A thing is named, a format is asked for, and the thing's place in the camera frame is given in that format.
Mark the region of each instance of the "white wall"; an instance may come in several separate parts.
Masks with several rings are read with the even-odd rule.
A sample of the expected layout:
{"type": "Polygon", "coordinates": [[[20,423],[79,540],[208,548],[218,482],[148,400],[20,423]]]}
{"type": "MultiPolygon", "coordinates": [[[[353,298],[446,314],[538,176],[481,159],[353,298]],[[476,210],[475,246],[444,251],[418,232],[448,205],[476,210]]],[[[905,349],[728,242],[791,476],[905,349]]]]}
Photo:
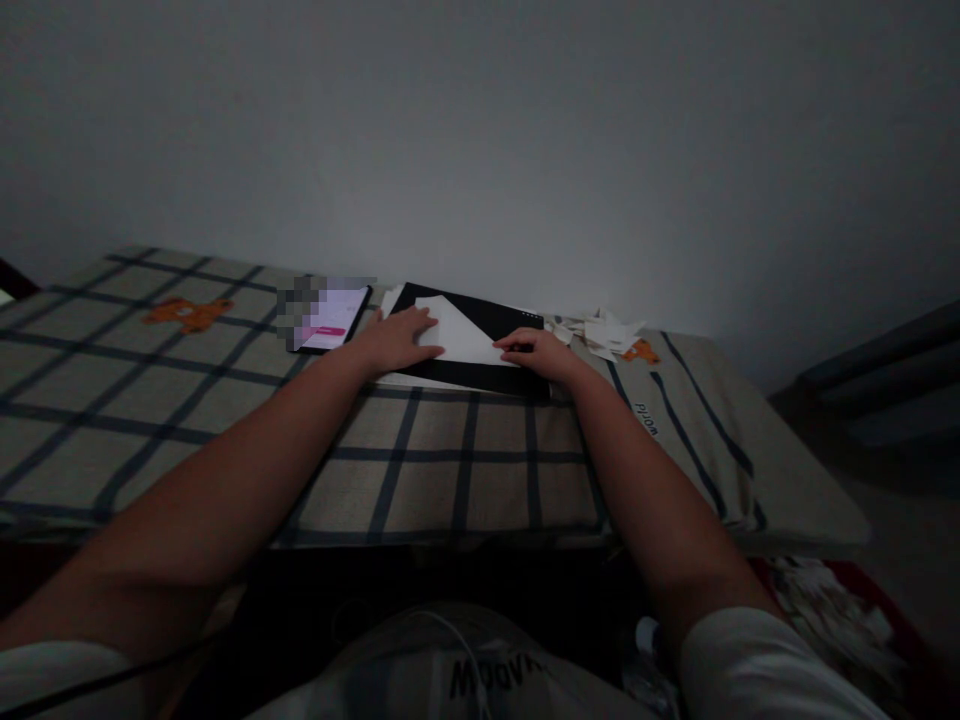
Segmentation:
{"type": "Polygon", "coordinates": [[[7,0],[2,255],[608,304],[777,389],[957,297],[955,6],[7,0]]]}

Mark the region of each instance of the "black folder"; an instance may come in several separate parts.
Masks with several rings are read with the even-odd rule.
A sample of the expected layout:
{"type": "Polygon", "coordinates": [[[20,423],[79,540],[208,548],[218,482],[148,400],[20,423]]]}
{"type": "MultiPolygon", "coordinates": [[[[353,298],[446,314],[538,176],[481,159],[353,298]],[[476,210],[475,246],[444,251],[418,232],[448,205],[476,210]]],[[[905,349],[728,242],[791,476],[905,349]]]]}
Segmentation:
{"type": "MultiPolygon", "coordinates": [[[[543,318],[539,315],[414,283],[407,283],[404,286],[390,314],[406,310],[416,303],[417,298],[437,295],[443,295],[492,340],[506,337],[519,327],[543,329],[543,318]]],[[[534,400],[550,399],[550,383],[535,372],[521,367],[425,360],[400,372],[414,377],[465,385],[505,395],[520,395],[534,400]]]]}

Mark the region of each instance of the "plaid tablecloth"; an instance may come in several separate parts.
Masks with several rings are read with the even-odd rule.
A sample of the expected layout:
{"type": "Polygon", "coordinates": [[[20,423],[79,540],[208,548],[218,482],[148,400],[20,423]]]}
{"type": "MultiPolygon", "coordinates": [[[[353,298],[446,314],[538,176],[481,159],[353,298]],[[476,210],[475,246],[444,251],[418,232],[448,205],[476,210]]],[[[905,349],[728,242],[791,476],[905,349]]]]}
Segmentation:
{"type": "MultiPolygon", "coordinates": [[[[127,247],[0,310],[8,532],[82,537],[296,376],[314,356],[288,353],[276,335],[276,286],[293,274],[127,247]],[[145,324],[170,297],[233,305],[197,334],[175,321],[145,324]]],[[[381,297],[374,292],[366,316],[381,297]]],[[[866,541],[863,515],[711,341],[644,337],[645,353],[616,365],[578,340],[572,347],[732,532],[789,540],[791,552],[812,543],[816,554],[866,541]]],[[[589,540],[609,530],[562,397],[377,385],[362,393],[278,542],[589,540]]]]}
{"type": "MultiPolygon", "coordinates": [[[[5,519],[98,527],[300,372],[313,357],[276,337],[285,275],[128,247],[0,313],[5,519]],[[234,305],[198,334],[144,324],[169,297],[234,305]]],[[[569,403],[371,386],[280,541],[596,533],[604,519],[569,403]]]]}

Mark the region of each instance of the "white t-shirt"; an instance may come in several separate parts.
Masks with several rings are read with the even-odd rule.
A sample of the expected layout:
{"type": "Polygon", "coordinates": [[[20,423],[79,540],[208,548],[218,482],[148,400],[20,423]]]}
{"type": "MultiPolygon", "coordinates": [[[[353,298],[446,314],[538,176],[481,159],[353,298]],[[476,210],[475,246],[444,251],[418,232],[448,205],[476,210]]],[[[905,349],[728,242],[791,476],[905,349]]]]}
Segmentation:
{"type": "MultiPolygon", "coordinates": [[[[0,711],[129,667],[116,651],[84,642],[0,653],[0,711]]],[[[886,717],[789,626],[760,610],[728,608],[702,619],[684,641],[679,670],[698,720],[886,717]]],[[[478,717],[484,703],[493,718],[656,718],[544,652],[506,618],[463,605],[384,623],[314,681],[251,717],[478,717]]],[[[38,717],[145,717],[142,688],[131,680],[38,717]]]]}

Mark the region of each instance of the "person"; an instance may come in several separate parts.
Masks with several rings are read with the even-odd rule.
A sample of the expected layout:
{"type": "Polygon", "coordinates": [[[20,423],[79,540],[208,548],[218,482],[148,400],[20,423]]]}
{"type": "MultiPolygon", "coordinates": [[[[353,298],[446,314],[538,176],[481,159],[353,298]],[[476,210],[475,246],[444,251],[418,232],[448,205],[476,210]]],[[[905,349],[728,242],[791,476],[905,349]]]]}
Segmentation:
{"type": "MultiPolygon", "coordinates": [[[[416,308],[385,320],[377,311],[353,341],[119,513],[0,625],[0,708],[10,711],[0,717],[38,708],[51,713],[44,717],[153,715],[169,691],[164,673],[133,670],[99,689],[84,683],[126,677],[196,641],[223,588],[290,511],[364,383],[442,354],[416,344],[436,322],[416,308]]],[[[494,346],[572,396],[692,717],[883,717],[786,624],[693,484],[604,378],[549,332],[521,328],[494,346]]],[[[506,618],[469,605],[387,621],[255,714],[320,715],[654,717],[506,618]]]]}

